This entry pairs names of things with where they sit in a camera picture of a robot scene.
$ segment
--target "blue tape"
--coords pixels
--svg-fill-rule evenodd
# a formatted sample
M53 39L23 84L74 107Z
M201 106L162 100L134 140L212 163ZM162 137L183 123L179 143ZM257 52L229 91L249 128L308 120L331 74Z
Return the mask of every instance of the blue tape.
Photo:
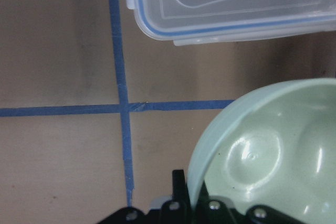
M122 37L120 25L119 0L109 0L110 19L113 39L115 75L117 77L120 119L122 132L122 148L124 160L125 186L127 194L127 205L132 205L132 192L134 189L133 164L132 164L132 142L130 129L130 114L128 111L128 94L124 58L122 54Z
M77 105L77 106L50 106L31 108L0 109L0 117L6 116L34 116L34 115L82 115L119 113L118 104L111 105Z
M148 110L213 110L223 109L233 101L234 100L130 103L129 111L142 112Z

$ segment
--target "plastic container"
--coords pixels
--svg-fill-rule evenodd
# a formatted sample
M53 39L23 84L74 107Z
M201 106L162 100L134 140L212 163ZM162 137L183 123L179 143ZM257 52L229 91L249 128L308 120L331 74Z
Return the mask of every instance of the plastic container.
M257 89L225 108L192 155L187 184L196 206L212 198L245 214L258 204L309 224L336 219L336 79Z
M336 0L127 0L139 27L176 45L336 29Z

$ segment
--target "screw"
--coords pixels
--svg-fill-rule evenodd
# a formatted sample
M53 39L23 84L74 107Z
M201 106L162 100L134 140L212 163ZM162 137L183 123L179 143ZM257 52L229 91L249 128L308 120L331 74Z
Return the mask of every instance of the screw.
M211 210L218 210L220 208L220 203L217 200L210 201L209 207Z
M180 203L178 203L177 201L173 201L169 204L169 210L171 211L178 210L179 208L180 208Z
M254 209L253 213L254 213L255 217L257 217L257 218L266 218L267 217L266 211L262 208Z
M132 220L135 220L137 217L138 217L138 212L133 210L126 215L126 220L132 221Z

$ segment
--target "silver screw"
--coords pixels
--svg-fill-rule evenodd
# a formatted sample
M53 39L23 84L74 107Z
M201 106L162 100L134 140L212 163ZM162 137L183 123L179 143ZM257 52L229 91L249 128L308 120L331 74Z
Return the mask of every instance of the silver screw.
M133 210L126 215L126 220L127 221L135 220L137 217L138 217L138 212Z
M169 204L169 210L171 211L178 210L179 208L180 208L180 203L178 203L177 201L173 201Z
M257 217L257 218L266 218L267 217L266 211L262 208L254 209L253 213L254 213L255 217Z
M209 207L211 210L218 210L220 208L220 203L217 200L210 201Z

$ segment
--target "light green bowl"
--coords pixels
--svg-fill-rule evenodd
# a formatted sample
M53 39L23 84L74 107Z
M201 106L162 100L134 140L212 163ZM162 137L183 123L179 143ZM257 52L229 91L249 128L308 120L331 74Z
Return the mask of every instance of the light green bowl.
M241 214L264 204L306 223L335 223L336 79L277 83L230 104L191 158L193 208L203 181Z

